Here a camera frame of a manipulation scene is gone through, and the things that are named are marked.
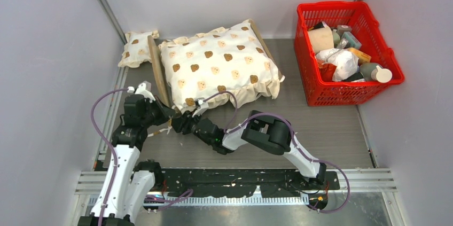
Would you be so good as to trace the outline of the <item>small bear print pillow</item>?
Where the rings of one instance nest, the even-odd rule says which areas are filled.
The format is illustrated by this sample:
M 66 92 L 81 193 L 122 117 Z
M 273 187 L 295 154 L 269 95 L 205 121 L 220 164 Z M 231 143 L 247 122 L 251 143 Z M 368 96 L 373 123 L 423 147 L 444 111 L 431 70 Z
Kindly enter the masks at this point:
M 127 32 L 125 33 L 126 44 L 118 67 L 138 68 L 143 62 L 151 62 L 148 37 L 158 38 L 157 30 L 151 32 Z

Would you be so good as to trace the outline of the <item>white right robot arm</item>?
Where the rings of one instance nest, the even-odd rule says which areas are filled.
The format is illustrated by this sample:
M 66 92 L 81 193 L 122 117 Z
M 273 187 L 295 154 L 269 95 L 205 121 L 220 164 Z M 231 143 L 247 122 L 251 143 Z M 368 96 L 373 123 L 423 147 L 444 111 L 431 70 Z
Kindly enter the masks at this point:
M 177 133 L 193 134 L 222 155 L 245 144 L 273 155 L 282 155 L 296 166 L 312 189 L 318 189 L 326 182 L 326 164 L 309 154 L 296 140 L 291 124 L 279 115 L 252 110 L 243 123 L 224 130 L 208 118 L 187 111 L 173 118 L 171 125 Z

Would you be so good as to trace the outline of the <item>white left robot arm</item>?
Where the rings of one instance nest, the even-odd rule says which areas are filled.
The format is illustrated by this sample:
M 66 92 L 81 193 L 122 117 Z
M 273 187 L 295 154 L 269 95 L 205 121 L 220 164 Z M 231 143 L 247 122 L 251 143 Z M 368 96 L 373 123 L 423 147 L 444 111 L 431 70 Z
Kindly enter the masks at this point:
M 165 124 L 174 111 L 152 94 L 132 94 L 124 100 L 121 124 L 109 142 L 111 162 L 103 187 L 88 216 L 78 225 L 134 225 L 147 193 L 159 190 L 164 174 L 158 162 L 138 162 L 148 128 Z

